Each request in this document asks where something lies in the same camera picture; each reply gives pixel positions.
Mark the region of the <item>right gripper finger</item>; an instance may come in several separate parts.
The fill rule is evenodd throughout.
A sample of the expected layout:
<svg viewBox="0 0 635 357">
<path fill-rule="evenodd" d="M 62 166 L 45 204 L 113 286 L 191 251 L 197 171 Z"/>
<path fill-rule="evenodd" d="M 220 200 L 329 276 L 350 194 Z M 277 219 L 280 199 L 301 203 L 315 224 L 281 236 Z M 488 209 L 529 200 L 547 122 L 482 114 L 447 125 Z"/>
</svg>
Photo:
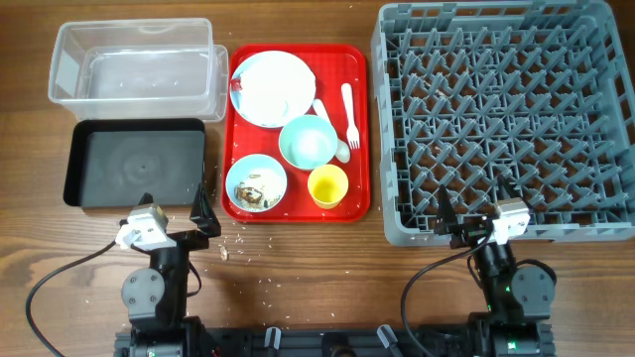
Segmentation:
<svg viewBox="0 0 635 357">
<path fill-rule="evenodd" d="M 455 234 L 458 228 L 458 220 L 444 185 L 439 188 L 438 204 L 435 233 L 439 235 Z"/>
<path fill-rule="evenodd" d="M 499 200 L 521 198 L 521 196 L 514 190 L 509 180 L 502 175 L 497 177 L 497 186 Z"/>
</svg>

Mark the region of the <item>light blue bowl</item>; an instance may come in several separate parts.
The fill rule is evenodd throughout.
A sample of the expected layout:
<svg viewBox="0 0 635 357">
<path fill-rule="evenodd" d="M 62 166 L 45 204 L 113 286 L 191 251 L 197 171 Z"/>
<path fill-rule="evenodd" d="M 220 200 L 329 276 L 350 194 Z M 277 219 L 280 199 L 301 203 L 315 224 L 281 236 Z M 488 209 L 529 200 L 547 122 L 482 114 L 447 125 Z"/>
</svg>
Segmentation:
<svg viewBox="0 0 635 357">
<path fill-rule="evenodd" d="M 274 173 L 276 173 L 278 176 L 281 177 L 281 179 L 285 182 L 286 184 L 286 191 L 287 191 L 287 187 L 288 187 L 288 178 L 287 178 L 287 174 L 284 170 L 284 168 L 282 167 L 282 165 L 274 158 L 264 155 L 264 154 L 252 154 L 252 155 L 248 155 L 244 158 L 239 159 L 236 163 L 234 163 L 227 175 L 226 175 L 226 179 L 225 179 L 225 190 L 226 193 L 228 195 L 228 198 L 230 199 L 230 201 L 235 204 L 240 210 L 242 211 L 246 211 L 249 213 L 261 213 L 261 212 L 266 212 L 268 210 L 271 210 L 272 208 L 266 210 L 266 211 L 261 211 L 261 212 L 252 212 L 252 211 L 247 211 L 245 210 L 242 206 L 240 206 L 237 202 L 237 200 L 234 197 L 234 189 L 235 187 L 249 174 L 255 172 L 255 171 L 262 171 L 262 170 L 271 170 Z"/>
</svg>

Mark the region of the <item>yellow plastic cup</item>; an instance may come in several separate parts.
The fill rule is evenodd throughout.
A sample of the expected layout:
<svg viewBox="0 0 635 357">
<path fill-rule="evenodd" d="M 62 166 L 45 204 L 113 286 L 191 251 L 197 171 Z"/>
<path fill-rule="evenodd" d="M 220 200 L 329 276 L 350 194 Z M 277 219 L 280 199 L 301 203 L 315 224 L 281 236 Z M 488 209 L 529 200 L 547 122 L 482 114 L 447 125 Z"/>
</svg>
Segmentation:
<svg viewBox="0 0 635 357">
<path fill-rule="evenodd" d="M 308 190 L 314 203 L 322 209 L 333 209 L 347 195 L 349 180 L 346 172 L 336 165 L 314 169 L 308 178 Z"/>
</svg>

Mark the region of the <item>white plastic spoon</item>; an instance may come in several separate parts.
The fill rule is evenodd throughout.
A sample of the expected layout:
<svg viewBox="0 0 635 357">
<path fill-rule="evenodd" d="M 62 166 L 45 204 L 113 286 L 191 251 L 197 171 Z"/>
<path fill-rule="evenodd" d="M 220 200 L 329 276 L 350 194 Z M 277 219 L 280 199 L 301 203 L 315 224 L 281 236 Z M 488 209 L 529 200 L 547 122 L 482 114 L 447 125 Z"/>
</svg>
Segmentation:
<svg viewBox="0 0 635 357">
<path fill-rule="evenodd" d="M 331 124 L 325 106 L 320 99 L 313 101 L 313 110 L 318 117 L 325 120 L 328 124 Z M 351 159 L 351 152 L 348 145 L 340 139 L 337 140 L 337 149 L 334 156 L 343 164 L 347 164 Z"/>
</svg>

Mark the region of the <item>white plastic fork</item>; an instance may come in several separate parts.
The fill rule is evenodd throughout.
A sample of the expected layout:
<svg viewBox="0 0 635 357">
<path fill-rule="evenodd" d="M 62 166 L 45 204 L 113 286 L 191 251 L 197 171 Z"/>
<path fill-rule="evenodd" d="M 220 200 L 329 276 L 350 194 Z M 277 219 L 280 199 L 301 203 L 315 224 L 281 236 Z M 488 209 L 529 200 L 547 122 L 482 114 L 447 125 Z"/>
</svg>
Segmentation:
<svg viewBox="0 0 635 357">
<path fill-rule="evenodd" d="M 349 83 L 344 83 L 341 86 L 341 96 L 347 118 L 346 138 L 348 145 L 350 149 L 359 149 L 360 134 L 355 124 L 352 86 Z"/>
</svg>

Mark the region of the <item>mint green bowl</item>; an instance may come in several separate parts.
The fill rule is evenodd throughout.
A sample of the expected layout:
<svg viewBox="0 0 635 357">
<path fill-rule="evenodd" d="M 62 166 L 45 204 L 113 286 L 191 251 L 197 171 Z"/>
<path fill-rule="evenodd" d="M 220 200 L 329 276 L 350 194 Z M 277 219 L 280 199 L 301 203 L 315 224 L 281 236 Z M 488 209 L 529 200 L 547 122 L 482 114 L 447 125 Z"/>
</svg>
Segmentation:
<svg viewBox="0 0 635 357">
<path fill-rule="evenodd" d="M 338 138 L 333 126 L 316 115 L 291 120 L 281 130 L 278 146 L 292 167 L 312 171 L 328 164 L 335 156 Z"/>
</svg>

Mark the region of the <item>red sauce packet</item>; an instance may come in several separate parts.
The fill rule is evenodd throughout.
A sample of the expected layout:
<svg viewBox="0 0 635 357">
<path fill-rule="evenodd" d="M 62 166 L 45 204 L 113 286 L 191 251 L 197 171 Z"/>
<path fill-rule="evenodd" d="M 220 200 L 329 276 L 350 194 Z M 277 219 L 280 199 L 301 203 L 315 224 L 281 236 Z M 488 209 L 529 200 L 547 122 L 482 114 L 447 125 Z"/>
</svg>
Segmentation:
<svg viewBox="0 0 635 357">
<path fill-rule="evenodd" d="M 233 78 L 229 81 L 229 87 L 231 91 L 240 91 L 242 89 L 241 79 Z"/>
</svg>

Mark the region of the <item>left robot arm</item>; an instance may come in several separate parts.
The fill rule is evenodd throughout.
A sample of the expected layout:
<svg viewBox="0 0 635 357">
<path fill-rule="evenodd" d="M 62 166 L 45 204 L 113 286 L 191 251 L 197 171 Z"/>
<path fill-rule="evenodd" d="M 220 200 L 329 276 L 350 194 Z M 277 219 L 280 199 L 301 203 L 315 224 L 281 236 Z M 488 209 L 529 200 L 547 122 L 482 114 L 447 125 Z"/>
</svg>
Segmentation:
<svg viewBox="0 0 635 357">
<path fill-rule="evenodd" d="M 196 190 L 190 211 L 193 230 L 167 231 L 169 219 L 145 193 L 129 216 L 120 222 L 115 243 L 148 255 L 147 268 L 131 273 L 121 289 L 131 330 L 115 337 L 116 356 L 219 356 L 220 344 L 197 316 L 187 315 L 189 274 L 197 270 L 190 252 L 205 250 L 221 233 L 205 186 Z"/>
</svg>

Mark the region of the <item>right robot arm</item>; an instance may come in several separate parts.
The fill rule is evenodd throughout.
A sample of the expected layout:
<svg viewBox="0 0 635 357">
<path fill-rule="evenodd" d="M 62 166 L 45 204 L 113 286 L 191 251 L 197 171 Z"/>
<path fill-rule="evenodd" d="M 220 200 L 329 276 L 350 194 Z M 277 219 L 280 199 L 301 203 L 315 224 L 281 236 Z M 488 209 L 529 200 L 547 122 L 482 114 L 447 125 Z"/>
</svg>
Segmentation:
<svg viewBox="0 0 635 357">
<path fill-rule="evenodd" d="M 435 232 L 450 237 L 452 249 L 464 248 L 469 268 L 488 309 L 473 312 L 454 342 L 459 356 L 552 356 L 551 316 L 557 275 L 548 265 L 515 258 L 511 240 L 523 235 L 531 209 L 505 178 L 498 178 L 504 197 L 495 212 L 461 223 L 447 189 L 439 190 Z"/>
</svg>

